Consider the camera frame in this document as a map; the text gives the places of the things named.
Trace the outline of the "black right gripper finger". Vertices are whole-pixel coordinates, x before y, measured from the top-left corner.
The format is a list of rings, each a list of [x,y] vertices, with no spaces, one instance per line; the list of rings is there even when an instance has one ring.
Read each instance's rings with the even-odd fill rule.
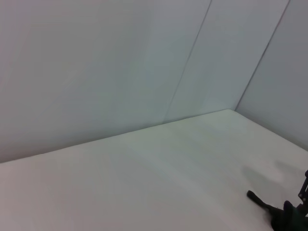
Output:
[[[307,207],[308,206],[308,170],[305,172],[305,177],[306,179],[304,180],[304,183],[301,187],[298,197],[302,201],[302,206]]]

